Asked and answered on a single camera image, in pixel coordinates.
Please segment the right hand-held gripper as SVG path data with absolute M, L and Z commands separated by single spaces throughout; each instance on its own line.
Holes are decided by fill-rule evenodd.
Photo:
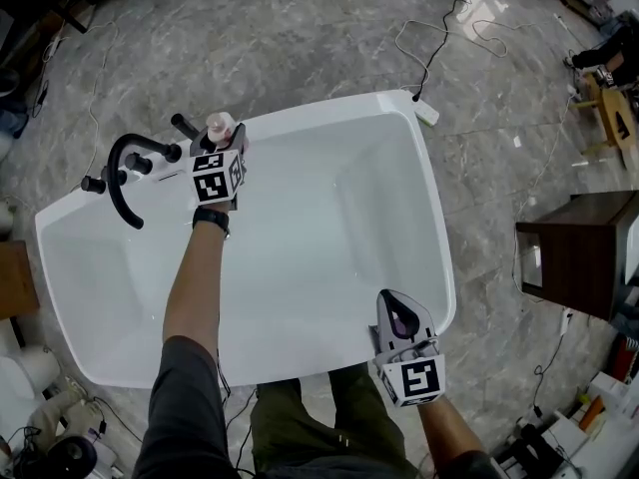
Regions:
M 369 328 L 377 375 L 395 407 L 429 403 L 445 392 L 445 357 L 429 311 L 412 297 L 383 289 L 377 325 Z

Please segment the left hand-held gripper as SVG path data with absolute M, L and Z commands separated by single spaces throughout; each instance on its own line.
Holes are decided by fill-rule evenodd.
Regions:
M 190 144 L 190 186 L 198 206 L 229 203 L 237 209 L 240 186 L 245 181 L 246 166 L 243 154 L 248 147 L 247 128 L 236 125 L 228 149 L 217 151 L 218 146 L 209 139 L 208 129 L 196 132 Z

